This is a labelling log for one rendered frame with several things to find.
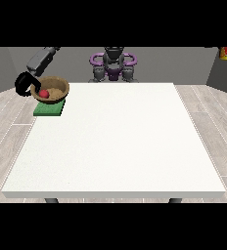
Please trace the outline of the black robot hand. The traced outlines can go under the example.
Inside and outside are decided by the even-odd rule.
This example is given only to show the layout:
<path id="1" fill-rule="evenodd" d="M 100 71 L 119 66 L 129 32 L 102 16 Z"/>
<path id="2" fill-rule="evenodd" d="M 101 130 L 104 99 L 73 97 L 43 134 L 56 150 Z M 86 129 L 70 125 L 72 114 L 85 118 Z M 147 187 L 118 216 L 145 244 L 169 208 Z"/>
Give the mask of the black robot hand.
<path id="1" fill-rule="evenodd" d="M 35 86 L 35 92 L 39 93 L 41 83 L 29 72 L 22 72 L 15 81 L 16 93 L 22 97 L 30 96 L 31 93 L 28 91 L 28 88 L 31 84 Z"/>

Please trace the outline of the brown wooden bowl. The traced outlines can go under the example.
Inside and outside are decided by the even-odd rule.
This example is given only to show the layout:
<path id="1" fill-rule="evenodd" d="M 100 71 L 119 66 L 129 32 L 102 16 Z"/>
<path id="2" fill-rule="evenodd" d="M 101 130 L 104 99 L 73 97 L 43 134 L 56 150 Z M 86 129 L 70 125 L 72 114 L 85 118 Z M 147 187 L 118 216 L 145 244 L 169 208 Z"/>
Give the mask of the brown wooden bowl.
<path id="1" fill-rule="evenodd" d="M 44 104 L 56 104 L 61 102 L 69 92 L 68 82 L 59 76 L 45 76 L 38 79 L 41 83 L 40 90 L 46 90 L 49 93 L 48 98 L 41 98 L 38 93 L 35 92 L 35 86 L 30 86 L 31 95 L 38 101 Z"/>

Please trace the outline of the green square pad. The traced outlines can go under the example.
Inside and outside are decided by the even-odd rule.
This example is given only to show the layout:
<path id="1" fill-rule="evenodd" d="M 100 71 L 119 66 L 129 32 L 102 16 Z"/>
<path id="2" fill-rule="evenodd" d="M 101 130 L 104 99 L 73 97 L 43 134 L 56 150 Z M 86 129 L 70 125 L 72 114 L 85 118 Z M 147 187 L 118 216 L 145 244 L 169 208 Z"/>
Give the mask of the green square pad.
<path id="1" fill-rule="evenodd" d="M 56 104 L 43 104 L 39 103 L 34 112 L 34 116 L 60 116 L 62 114 L 65 100 L 62 100 Z"/>

